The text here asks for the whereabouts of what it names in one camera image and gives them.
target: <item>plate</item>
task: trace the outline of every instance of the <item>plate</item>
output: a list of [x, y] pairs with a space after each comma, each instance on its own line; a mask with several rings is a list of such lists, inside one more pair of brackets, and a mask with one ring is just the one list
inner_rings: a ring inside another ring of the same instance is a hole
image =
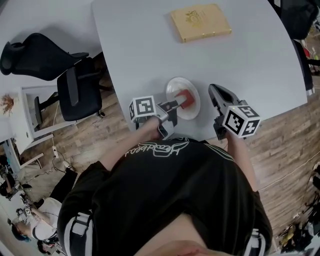
[[191, 95], [194, 98], [194, 103], [186, 109], [178, 107], [176, 112], [178, 117], [185, 120], [192, 120], [200, 112], [200, 97], [196, 87], [188, 80], [183, 77], [174, 77], [172, 78], [165, 90], [167, 101], [174, 101], [176, 94], [184, 89], [188, 89]]

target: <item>red sponge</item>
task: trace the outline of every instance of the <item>red sponge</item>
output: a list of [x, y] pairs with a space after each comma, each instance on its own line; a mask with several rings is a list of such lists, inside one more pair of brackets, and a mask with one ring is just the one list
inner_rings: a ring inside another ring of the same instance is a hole
[[183, 108], [183, 109], [190, 107], [195, 102], [195, 98], [192, 96], [192, 94], [190, 93], [190, 91], [188, 89], [181, 90], [176, 95], [176, 97], [180, 96], [180, 95], [183, 95], [186, 97], [186, 101], [181, 104], [181, 108]]

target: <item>yellow book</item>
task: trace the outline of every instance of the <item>yellow book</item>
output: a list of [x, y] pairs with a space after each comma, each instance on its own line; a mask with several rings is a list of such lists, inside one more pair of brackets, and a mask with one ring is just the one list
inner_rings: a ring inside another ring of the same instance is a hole
[[217, 4], [198, 4], [171, 12], [183, 43], [232, 32]]

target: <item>red object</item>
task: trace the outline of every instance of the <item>red object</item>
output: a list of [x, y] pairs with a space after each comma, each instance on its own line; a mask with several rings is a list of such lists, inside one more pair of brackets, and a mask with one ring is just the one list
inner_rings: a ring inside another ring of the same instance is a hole
[[180, 95], [183, 95], [186, 97], [185, 102], [181, 104], [181, 108], [183, 108], [183, 109], [190, 107], [195, 102], [195, 98], [191, 95], [191, 93], [188, 89], [184, 89], [184, 90], [180, 91], [176, 95], [176, 97], [180, 96]]
[[308, 50], [306, 48], [303, 47], [304, 50], [304, 54], [305, 56], [307, 56], [308, 58], [310, 58], [310, 53], [308, 52]]

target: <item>person in white shirt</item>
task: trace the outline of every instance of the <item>person in white shirt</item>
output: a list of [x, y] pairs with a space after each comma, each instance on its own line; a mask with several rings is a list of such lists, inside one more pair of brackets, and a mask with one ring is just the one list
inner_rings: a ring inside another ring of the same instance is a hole
[[15, 238], [27, 242], [29, 238], [46, 240], [55, 237], [62, 202], [72, 190], [76, 178], [77, 173], [67, 168], [50, 197], [45, 199], [38, 209], [31, 208], [32, 216], [12, 225], [11, 230]]

